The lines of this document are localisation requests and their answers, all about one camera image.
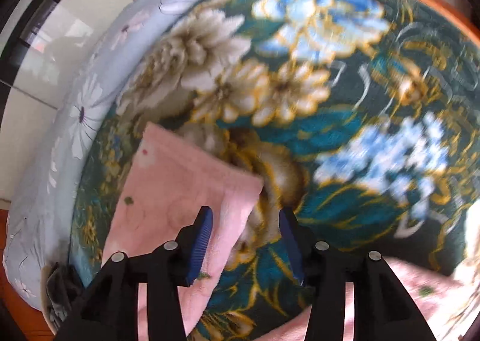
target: pink towel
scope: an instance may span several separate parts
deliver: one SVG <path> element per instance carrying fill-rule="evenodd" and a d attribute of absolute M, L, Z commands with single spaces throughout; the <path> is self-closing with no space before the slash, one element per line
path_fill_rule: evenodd
<path fill-rule="evenodd" d="M 446 298 L 452 297 L 463 288 L 463 285 L 453 279 L 419 268 L 411 263 L 395 258 L 388 258 L 387 262 L 427 321 L 445 306 Z M 296 318 L 257 338 L 256 341 L 303 341 L 307 332 L 310 310 L 311 307 L 305 309 Z M 347 283 L 344 341 L 353 340 L 354 313 L 353 283 Z M 441 331 L 439 328 L 432 330 L 434 333 Z"/>
<path fill-rule="evenodd" d="M 147 254 L 193 223 L 201 206 L 213 210 L 203 260 L 207 278 L 179 288 L 185 332 L 199 321 L 230 251 L 262 190 L 262 180 L 240 171 L 148 123 L 112 220 L 102 263 L 117 251 Z M 148 339 L 146 286 L 139 288 L 139 341 Z"/>

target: green floral blanket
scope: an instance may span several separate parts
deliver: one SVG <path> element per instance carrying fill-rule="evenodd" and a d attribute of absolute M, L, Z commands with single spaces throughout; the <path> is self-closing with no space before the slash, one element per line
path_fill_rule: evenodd
<path fill-rule="evenodd" d="M 70 261 L 86 284 L 99 270 L 153 121 L 265 181 L 192 337 L 253 339 L 311 302 L 279 240 L 284 206 L 341 250 L 449 275 L 480 191 L 479 59 L 416 0 L 204 0 L 144 57 L 103 122 Z"/>

